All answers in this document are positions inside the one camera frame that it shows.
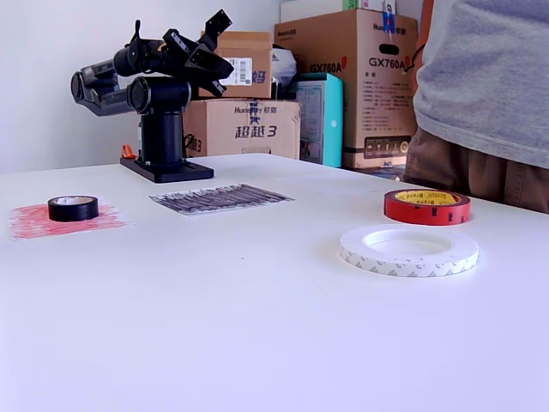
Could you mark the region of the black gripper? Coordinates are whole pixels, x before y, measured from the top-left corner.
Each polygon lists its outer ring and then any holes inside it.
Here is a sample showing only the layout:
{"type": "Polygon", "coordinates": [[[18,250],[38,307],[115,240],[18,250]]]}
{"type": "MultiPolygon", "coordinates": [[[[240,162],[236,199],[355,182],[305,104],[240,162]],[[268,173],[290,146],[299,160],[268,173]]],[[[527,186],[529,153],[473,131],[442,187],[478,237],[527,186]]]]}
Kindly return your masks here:
{"type": "Polygon", "coordinates": [[[227,91],[218,81],[227,79],[234,71],[227,60],[206,45],[190,46],[188,39],[181,36],[177,29],[169,29],[163,40],[166,43],[162,52],[163,74],[198,86],[201,97],[221,97],[227,91]]]}

